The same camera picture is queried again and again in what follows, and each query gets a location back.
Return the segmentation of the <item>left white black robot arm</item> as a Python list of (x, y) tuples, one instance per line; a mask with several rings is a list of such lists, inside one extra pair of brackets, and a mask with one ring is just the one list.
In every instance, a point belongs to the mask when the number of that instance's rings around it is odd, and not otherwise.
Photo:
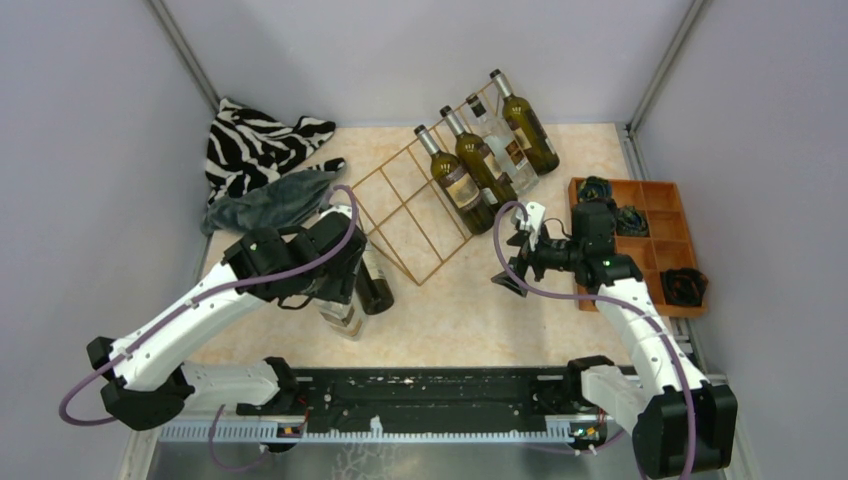
[(87, 346), (106, 383), (106, 412), (144, 431), (182, 413), (232, 407), (239, 416), (297, 415), (304, 389), (288, 363), (266, 357), (249, 366), (204, 365), (190, 356), (231, 324), (267, 304), (348, 304), (367, 238), (351, 207), (338, 205), (309, 228), (260, 228), (225, 251), (223, 260), (187, 294), (122, 338)]

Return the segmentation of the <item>brown wine bottle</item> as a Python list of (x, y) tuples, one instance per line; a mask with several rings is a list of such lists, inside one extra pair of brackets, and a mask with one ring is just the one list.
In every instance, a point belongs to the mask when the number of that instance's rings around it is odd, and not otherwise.
[(431, 176), (450, 200), (464, 226), (473, 235), (490, 230), (494, 224), (494, 215), (476, 181), (459, 158), (444, 151), (425, 125), (415, 127), (414, 133), (430, 156)]

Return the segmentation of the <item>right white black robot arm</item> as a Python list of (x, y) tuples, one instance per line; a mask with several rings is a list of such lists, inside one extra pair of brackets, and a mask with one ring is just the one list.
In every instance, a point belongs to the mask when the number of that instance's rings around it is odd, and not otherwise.
[(687, 357), (662, 322), (644, 275), (635, 261), (617, 251), (615, 215), (601, 202), (571, 209), (569, 237), (552, 238), (545, 208), (537, 202), (509, 201), (495, 215), (499, 224), (512, 214), (514, 235), (507, 245), (518, 253), (505, 258), (498, 229), (495, 254), (503, 268), (493, 282), (519, 295), (554, 292), (529, 285), (532, 272), (569, 272), (584, 288), (583, 299), (596, 305), (626, 347), (638, 379), (629, 380), (604, 357), (573, 361), (563, 398), (576, 412), (594, 406), (610, 415), (629, 435), (640, 475), (645, 479), (723, 470), (732, 460), (738, 401), (728, 385), (715, 385)]

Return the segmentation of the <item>olive green wine bottle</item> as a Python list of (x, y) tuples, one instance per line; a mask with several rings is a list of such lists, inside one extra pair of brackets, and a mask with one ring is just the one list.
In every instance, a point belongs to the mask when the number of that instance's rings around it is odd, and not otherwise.
[(489, 76), (503, 100), (501, 116), (533, 169), (540, 176), (551, 173), (560, 165), (560, 158), (535, 110), (528, 100), (515, 93), (499, 69)]

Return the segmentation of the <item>clear square liquor bottle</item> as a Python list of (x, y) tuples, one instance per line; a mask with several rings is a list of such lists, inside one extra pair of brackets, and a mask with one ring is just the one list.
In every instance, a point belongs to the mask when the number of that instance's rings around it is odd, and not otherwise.
[(519, 197), (527, 195), (539, 178), (512, 131), (504, 120), (488, 112), (478, 95), (469, 95), (466, 102), (475, 117), (476, 133), (494, 153), (516, 194)]

